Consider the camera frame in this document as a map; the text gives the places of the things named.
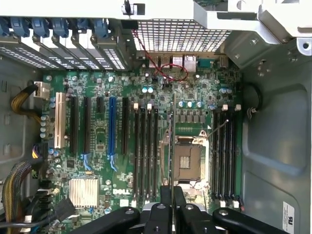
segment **label sticker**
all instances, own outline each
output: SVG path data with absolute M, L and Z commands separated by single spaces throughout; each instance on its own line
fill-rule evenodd
M 283 230 L 294 234 L 294 207 L 283 202 Z

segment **silver heatsink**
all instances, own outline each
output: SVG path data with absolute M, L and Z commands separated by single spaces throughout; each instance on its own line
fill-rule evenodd
M 71 179 L 69 181 L 69 198 L 75 207 L 97 207 L 98 179 Z

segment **red wire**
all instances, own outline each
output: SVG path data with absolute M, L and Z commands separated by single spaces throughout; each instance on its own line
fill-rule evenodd
M 138 40 L 138 43 L 140 44 L 140 46 L 143 48 L 144 52 L 145 52 L 145 55 L 146 57 L 149 59 L 149 61 L 153 64 L 153 66 L 156 68 L 156 72 L 155 72 L 155 75 L 157 73 L 160 73 L 163 77 L 167 78 L 168 80 L 170 81 L 182 81 L 182 80 L 185 80 L 188 76 L 189 76 L 189 72 L 186 70 L 185 67 L 183 66 L 180 66 L 180 65 L 177 65 L 177 64 L 173 64 L 173 63 L 167 63 L 167 64 L 164 64 L 162 65 L 161 67 L 158 67 L 158 65 L 156 65 L 156 63 L 153 61 L 153 58 L 150 56 L 150 54 L 147 52 L 146 48 L 145 48 L 145 45 L 143 44 L 143 42 L 141 41 L 141 39 L 139 38 L 138 36 L 138 33 L 136 30 L 133 30 L 133 35 L 137 38 Z M 168 76 L 167 74 L 163 73 L 162 69 L 166 66 L 172 66 L 172 67 L 179 67 L 181 68 L 181 70 L 183 70 L 186 74 L 185 74 L 185 77 L 182 78 L 182 79 L 174 79 L 170 76 Z

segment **green circuit board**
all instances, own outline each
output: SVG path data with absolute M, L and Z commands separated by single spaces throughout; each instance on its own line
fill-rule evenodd
M 171 77 L 182 78 L 185 74 L 178 70 L 166 70 Z M 175 106 L 175 135 L 183 137 L 199 136 L 202 131 L 208 136 L 213 128 L 213 110 L 224 104 L 229 107 L 235 107 L 241 104 L 241 92 L 236 90 L 236 84 L 241 81 L 241 74 L 236 67 L 228 69 L 218 68 L 217 63 L 211 62 L 210 67 L 198 68 L 196 73 L 189 73 L 185 81 L 166 82 L 162 76 L 155 74 L 154 69 L 140 69 L 136 72 L 48 72 L 43 77 L 43 82 L 51 85 L 50 100 L 46 101 L 43 108 L 43 114 L 49 117 L 46 123 L 44 142 L 49 143 L 49 165 L 46 178 L 53 183 L 53 203 L 58 203 L 65 197 L 79 196 L 79 190 L 90 186 L 81 184 L 84 181 L 93 181 L 97 188 L 93 187 L 93 194 L 89 194 L 90 201 L 77 205 L 77 215 L 71 219 L 63 221 L 56 228 L 50 230 L 53 233 L 67 233 L 73 228 L 77 228 L 98 217 L 118 209 L 122 206 L 136 206 L 141 209 L 144 204 L 160 201 L 160 185 L 167 185 L 169 181 L 168 164 L 168 131 L 169 131 L 169 112 L 172 105 Z M 229 93 L 222 93 L 221 89 L 230 90 Z M 62 149 L 54 149 L 54 128 L 55 128 L 55 101 L 56 93 L 66 93 L 66 143 Z M 173 101 L 173 94 L 176 97 L 176 103 Z M 77 151 L 71 152 L 69 139 L 71 131 L 71 99 L 78 98 L 78 132 Z M 84 122 L 84 98 L 89 97 L 90 102 L 90 151 L 85 154 L 83 145 L 85 141 L 85 122 Z M 102 108 L 99 110 L 97 97 L 102 98 Z M 115 131 L 115 155 L 113 158 L 113 169 L 110 159 L 107 157 L 109 148 L 110 131 L 110 97 L 116 97 L 116 131 Z M 127 136 L 124 133 L 123 98 L 128 98 L 128 124 Z M 148 125 L 148 115 L 145 117 L 145 150 L 147 154 L 147 142 L 149 131 L 156 132 L 157 139 L 152 136 L 151 144 L 156 144 L 156 170 L 153 169 L 153 161 L 149 164 L 151 167 L 150 178 L 151 188 L 156 188 L 154 196 L 137 197 L 134 199 L 134 180 L 135 178 L 135 152 L 141 150 L 142 138 L 142 120 L 141 113 L 139 119 L 139 141 L 136 143 L 135 133 L 135 104 L 143 107 L 148 113 L 148 104 L 158 110 L 158 117 L 151 119 L 152 124 Z M 236 175 L 235 175 L 235 193 L 240 194 L 240 165 L 241 165 L 241 123 L 237 125 L 236 135 L 237 154 L 236 154 Z M 124 140 L 127 140 L 126 152 L 124 151 Z M 206 193 L 185 193 L 188 202 L 204 203 L 207 210 L 212 211 L 211 207 L 216 207 L 209 191 L 209 180 L 213 173 L 211 154 L 213 151 L 212 141 L 210 144 L 190 148 L 190 150 L 199 151 L 200 178 L 205 179 L 207 184 Z M 183 151 L 182 148 L 176 148 L 176 152 Z M 139 170 L 139 177 L 145 177 L 143 192 L 146 193 L 147 170 L 143 175 Z

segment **white pci slot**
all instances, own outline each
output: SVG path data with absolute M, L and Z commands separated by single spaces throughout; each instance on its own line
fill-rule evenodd
M 64 93 L 56 93 L 54 147 L 65 147 L 66 102 Z

